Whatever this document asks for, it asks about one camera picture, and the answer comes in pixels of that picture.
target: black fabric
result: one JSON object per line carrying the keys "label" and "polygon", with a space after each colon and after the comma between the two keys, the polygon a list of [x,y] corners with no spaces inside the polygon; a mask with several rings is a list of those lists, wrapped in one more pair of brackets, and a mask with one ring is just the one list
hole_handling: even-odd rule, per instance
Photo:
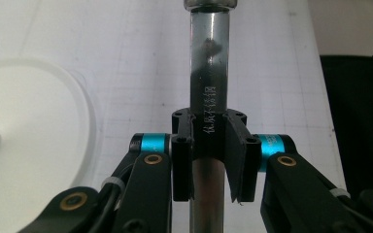
{"label": "black fabric", "polygon": [[347,189],[373,188],[373,57],[322,56]]}

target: white tabletop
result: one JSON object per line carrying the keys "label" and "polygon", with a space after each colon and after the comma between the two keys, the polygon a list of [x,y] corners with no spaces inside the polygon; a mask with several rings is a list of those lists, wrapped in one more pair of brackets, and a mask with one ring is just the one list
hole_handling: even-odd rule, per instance
{"label": "white tabletop", "polygon": [[[254,134],[289,134],[298,151],[345,186],[306,0],[242,0],[231,12],[228,108]],[[102,152],[90,185],[99,189],[134,133],[171,132],[189,105],[189,13],[178,0],[0,0],[0,58],[60,65],[96,97]],[[229,204],[225,232],[264,232],[255,203]],[[188,204],[173,206],[173,232],[188,232]]]}

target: white plate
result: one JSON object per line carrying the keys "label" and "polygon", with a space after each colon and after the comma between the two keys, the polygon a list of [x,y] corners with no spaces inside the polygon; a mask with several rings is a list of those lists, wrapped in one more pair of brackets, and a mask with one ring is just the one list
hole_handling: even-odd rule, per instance
{"label": "white plate", "polygon": [[16,232],[79,183],[94,150],[93,108],[61,68],[2,60],[0,135],[0,233]]}

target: blue band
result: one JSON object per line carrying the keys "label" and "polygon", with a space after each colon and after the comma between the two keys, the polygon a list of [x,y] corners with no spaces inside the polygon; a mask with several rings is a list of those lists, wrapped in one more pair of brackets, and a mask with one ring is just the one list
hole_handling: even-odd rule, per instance
{"label": "blue band", "polygon": [[144,134],[141,143],[141,152],[165,152],[165,134]]}
{"label": "blue band", "polygon": [[281,139],[280,135],[277,134],[258,134],[261,140],[261,150],[262,150],[262,161],[259,172],[266,171],[266,162],[268,158],[277,152],[285,152],[286,147]]}

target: metal cap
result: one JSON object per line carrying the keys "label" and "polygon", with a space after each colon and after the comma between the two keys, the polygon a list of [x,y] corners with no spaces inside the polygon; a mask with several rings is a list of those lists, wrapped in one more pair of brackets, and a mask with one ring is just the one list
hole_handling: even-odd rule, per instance
{"label": "metal cap", "polygon": [[184,0],[184,7],[188,11],[194,11],[197,8],[231,10],[237,6],[238,0]]}

